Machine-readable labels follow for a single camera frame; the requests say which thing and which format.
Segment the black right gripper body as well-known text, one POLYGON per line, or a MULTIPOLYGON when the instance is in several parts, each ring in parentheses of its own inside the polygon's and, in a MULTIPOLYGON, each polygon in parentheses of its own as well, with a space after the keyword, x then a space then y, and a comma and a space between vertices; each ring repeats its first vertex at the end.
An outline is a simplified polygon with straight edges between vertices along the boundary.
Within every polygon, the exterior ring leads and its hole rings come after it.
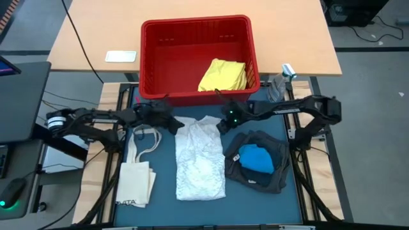
POLYGON ((237 127, 252 118, 245 103, 230 101, 223 106, 223 115, 228 127, 237 127))

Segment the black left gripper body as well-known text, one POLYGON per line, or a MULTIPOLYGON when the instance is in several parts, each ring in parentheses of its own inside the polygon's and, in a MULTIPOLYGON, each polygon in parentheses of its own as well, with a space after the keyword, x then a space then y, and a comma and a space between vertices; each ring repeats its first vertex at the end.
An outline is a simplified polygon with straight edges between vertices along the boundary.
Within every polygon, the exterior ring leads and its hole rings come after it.
POLYGON ((153 127, 171 127, 174 123, 173 108, 165 101, 154 100, 134 105, 136 121, 134 125, 150 125, 153 127))

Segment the white textured garment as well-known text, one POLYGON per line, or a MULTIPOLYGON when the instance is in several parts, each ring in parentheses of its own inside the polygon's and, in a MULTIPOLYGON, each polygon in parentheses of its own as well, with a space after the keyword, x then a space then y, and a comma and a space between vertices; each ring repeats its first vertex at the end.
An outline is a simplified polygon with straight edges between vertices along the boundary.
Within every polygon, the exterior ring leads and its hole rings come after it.
POLYGON ((177 116, 184 126, 175 135, 176 198, 211 201, 226 196, 225 156, 217 125, 221 119, 177 116))

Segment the bright blue garment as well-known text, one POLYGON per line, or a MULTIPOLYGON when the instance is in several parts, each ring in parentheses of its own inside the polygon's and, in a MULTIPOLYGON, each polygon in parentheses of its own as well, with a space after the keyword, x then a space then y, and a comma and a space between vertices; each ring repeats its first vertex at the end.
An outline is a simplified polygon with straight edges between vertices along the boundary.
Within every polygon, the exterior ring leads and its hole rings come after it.
POLYGON ((275 171, 269 152, 257 144, 243 145, 239 148, 238 153, 239 162, 246 169, 267 174, 272 174, 275 171))

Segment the yellow garment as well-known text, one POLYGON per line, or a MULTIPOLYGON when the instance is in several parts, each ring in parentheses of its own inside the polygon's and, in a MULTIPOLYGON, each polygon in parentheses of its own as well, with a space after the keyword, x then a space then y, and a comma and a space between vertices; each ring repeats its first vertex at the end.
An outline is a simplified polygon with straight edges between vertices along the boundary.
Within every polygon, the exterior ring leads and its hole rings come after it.
POLYGON ((246 88, 247 78, 245 63, 213 59, 210 67, 203 75, 198 91, 243 90, 246 88))

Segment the dark grey garment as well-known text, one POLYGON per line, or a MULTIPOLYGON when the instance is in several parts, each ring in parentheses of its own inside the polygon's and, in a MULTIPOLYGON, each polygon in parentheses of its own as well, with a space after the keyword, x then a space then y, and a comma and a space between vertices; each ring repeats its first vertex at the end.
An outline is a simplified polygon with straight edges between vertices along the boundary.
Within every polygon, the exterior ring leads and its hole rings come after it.
POLYGON ((280 141, 262 131, 250 131, 249 133, 239 133, 232 140, 231 144, 224 152, 225 156, 225 176, 231 180, 237 181, 245 186, 253 188, 259 192, 279 194, 286 186, 286 177, 289 169, 289 143, 280 141), (239 162, 239 147, 246 143, 247 136, 250 132, 257 132, 265 136, 279 151, 280 162, 278 169, 274 172, 269 186, 262 187, 257 183, 250 183, 249 180, 241 173, 239 162))

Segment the navy blue garment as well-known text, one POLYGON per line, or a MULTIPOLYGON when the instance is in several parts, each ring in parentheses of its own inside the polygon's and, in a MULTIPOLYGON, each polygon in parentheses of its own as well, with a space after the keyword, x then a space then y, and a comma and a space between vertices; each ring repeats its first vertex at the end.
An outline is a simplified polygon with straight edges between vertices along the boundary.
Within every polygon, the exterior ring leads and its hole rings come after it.
MULTIPOLYGON (((278 163, 280 162, 281 157, 280 157, 280 154, 277 148, 265 136, 262 136, 260 135, 260 133, 257 133, 257 132, 250 132, 247 136, 246 143, 243 145, 246 145, 246 144, 257 144, 259 147, 265 148, 269 152, 270 156, 272 157, 272 161, 275 167, 274 172, 276 172, 276 170, 279 167, 278 163)), ((262 187, 269 186, 274 172, 272 174, 255 172, 255 171, 246 169, 242 167, 241 165, 241 173, 249 180, 249 182, 257 183, 261 185, 262 187)))

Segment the red plastic laundry bin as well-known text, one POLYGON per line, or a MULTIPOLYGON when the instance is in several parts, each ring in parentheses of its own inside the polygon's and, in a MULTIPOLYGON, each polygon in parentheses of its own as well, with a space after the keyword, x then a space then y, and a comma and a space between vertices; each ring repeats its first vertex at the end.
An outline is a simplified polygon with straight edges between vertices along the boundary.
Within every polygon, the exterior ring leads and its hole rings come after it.
POLYGON ((245 15, 147 20, 139 56, 139 94, 148 100, 221 104, 216 92, 197 90, 215 58, 245 63, 245 89, 223 91, 227 98, 246 101, 260 87, 251 20, 245 15))

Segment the clear plastic spray bottle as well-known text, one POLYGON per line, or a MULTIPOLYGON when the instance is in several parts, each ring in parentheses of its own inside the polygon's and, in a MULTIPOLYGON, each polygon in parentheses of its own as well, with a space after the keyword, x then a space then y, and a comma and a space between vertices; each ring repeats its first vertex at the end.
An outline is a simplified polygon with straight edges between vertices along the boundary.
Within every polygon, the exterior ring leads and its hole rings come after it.
POLYGON ((270 102, 281 102, 284 100, 286 91, 286 85, 297 77, 297 73, 294 71, 289 63, 281 65, 282 72, 271 76, 269 78, 269 87, 267 97, 270 102))

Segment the cream canvas tote bag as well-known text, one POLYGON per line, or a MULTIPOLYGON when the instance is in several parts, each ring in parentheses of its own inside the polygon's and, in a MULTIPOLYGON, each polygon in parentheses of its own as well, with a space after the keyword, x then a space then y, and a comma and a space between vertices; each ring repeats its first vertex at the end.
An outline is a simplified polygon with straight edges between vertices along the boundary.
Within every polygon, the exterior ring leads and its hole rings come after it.
POLYGON ((127 141, 127 157, 121 164, 116 204, 145 208, 150 201, 156 173, 148 161, 141 161, 141 156, 156 150, 162 140, 162 134, 152 126, 140 125, 132 129, 127 141), (153 146, 142 151, 137 150, 137 135, 152 134, 153 146))

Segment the white flat rectangular device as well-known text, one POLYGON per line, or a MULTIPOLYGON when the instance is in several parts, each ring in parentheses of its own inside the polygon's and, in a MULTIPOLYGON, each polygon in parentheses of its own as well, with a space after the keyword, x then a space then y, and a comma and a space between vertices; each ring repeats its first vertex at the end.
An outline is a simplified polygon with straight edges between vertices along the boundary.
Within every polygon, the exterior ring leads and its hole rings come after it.
POLYGON ((107 63, 133 63, 137 52, 132 50, 110 50, 107 51, 105 61, 107 63))

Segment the light wooden desk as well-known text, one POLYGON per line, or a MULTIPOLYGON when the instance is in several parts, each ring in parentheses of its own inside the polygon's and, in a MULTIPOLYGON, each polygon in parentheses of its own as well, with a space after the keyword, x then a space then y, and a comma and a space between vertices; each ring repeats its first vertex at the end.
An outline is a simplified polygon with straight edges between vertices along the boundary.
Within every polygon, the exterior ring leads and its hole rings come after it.
POLYGON ((342 74, 320 0, 72 0, 48 60, 55 71, 134 73, 139 62, 107 63, 110 50, 139 52, 147 20, 246 15, 258 70, 289 63, 300 75, 342 74))

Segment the plywood table side board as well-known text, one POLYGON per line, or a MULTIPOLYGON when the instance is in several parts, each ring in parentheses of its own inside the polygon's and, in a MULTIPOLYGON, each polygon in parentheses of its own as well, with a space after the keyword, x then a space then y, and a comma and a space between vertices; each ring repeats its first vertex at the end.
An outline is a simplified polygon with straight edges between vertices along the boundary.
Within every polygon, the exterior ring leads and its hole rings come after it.
MULTIPOLYGON (((129 90, 120 83, 105 83, 100 96, 99 110, 122 110, 127 107, 129 90)), ((110 155, 102 150, 100 142, 89 145, 87 161, 81 179, 81 194, 73 212, 72 222, 78 223, 95 204, 107 186, 118 164, 118 154, 110 155)))
MULTIPOLYGON (((293 94, 294 97, 303 98, 312 94, 310 84, 308 81, 293 81, 293 94)), ((313 117, 306 113, 298 114, 300 126, 306 126, 313 117)), ((341 209, 341 203, 339 200, 338 192, 336 189, 336 183, 334 175, 330 165, 330 159, 325 141, 319 139, 312 139, 311 149, 306 151, 306 158, 308 159, 312 183, 315 192, 320 199, 329 208, 329 210, 339 219, 344 219, 343 211, 341 209)), ((316 220, 314 218, 313 205, 307 191, 302 188, 304 194, 304 201, 306 206, 307 220, 316 220)))

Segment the dark grey laptop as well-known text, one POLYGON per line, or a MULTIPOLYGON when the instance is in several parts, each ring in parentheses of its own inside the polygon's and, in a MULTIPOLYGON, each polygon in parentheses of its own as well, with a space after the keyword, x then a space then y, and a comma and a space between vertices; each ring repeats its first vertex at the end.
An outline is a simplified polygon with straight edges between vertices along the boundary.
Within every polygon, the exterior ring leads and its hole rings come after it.
POLYGON ((33 135, 51 64, 13 64, 0 56, 0 145, 33 135))

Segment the black computer case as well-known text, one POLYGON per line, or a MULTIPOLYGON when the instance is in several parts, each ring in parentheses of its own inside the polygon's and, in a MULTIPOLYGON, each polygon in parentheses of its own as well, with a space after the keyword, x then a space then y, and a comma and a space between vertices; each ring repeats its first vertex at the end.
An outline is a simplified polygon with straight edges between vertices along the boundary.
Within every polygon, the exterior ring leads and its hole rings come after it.
POLYGON ((320 0, 330 27, 366 27, 389 0, 320 0))

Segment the black computer mouse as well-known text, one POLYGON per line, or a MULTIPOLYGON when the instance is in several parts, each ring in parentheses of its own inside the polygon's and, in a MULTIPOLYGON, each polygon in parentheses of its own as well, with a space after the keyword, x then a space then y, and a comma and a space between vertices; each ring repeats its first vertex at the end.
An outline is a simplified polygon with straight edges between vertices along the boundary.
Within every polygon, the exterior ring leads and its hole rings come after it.
POLYGON ((15 206, 25 186, 26 180, 24 178, 11 180, 0 193, 0 208, 9 209, 15 206))

